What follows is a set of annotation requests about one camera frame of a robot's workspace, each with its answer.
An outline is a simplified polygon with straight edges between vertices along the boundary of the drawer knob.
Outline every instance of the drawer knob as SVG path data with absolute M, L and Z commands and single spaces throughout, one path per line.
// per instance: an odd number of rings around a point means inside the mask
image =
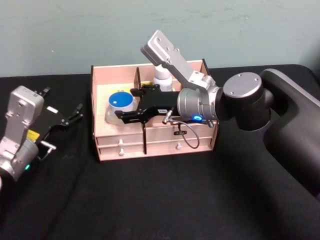
M 178 142 L 175 148 L 176 148 L 176 149 L 178 149 L 178 150 L 182 149 L 182 145 L 181 145 L 181 143 L 180 143 L 180 142 Z
M 120 149 L 119 156 L 125 155 L 125 150 L 123 148 Z
M 122 139 L 119 140 L 118 146 L 119 146 L 119 147 L 123 147 L 123 146 L 124 146 L 124 142 L 122 141 Z

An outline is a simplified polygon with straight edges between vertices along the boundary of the cable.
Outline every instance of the cable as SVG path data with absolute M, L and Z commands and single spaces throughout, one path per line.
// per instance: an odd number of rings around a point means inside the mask
M 186 127 L 188 127 L 193 133 L 194 135 L 196 136 L 196 140 L 197 140 L 197 145 L 196 146 L 191 146 L 190 143 L 187 141 L 186 137 L 184 134 L 181 134 L 182 137 L 183 137 L 183 140 L 185 141 L 185 143 L 192 149 L 197 149 L 200 145 L 200 138 L 199 138 L 199 135 L 198 133 L 188 124 L 188 123 L 185 123 L 184 121 L 180 121 L 180 120 L 173 120 L 173 119 L 168 119 L 168 122 L 170 123 L 173 123 L 173 122 L 176 122 L 178 123 L 178 129 L 179 129 L 179 132 L 181 133 L 181 124 L 182 125 L 185 125 Z

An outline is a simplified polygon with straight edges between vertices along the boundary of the blue led light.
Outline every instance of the blue led light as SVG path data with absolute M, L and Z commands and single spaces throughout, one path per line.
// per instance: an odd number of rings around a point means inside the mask
M 202 120 L 202 117 L 196 115 L 196 116 L 193 117 L 193 120 L 201 121 L 201 120 Z

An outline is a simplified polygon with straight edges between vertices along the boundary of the blue lid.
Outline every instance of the blue lid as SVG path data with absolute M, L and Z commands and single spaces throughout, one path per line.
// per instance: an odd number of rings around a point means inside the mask
M 125 91 L 118 91 L 109 97 L 109 104 L 115 108 L 124 108 L 132 104 L 134 97 Z

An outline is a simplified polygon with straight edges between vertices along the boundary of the white label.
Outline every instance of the white label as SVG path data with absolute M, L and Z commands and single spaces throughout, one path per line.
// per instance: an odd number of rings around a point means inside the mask
M 158 109 L 158 113 L 160 114 L 166 114 L 168 112 L 167 109 Z
M 53 107 L 51 106 L 48 106 L 46 109 L 48 109 L 49 111 L 53 112 L 54 114 L 56 114 L 58 112 L 57 109 L 54 109 Z

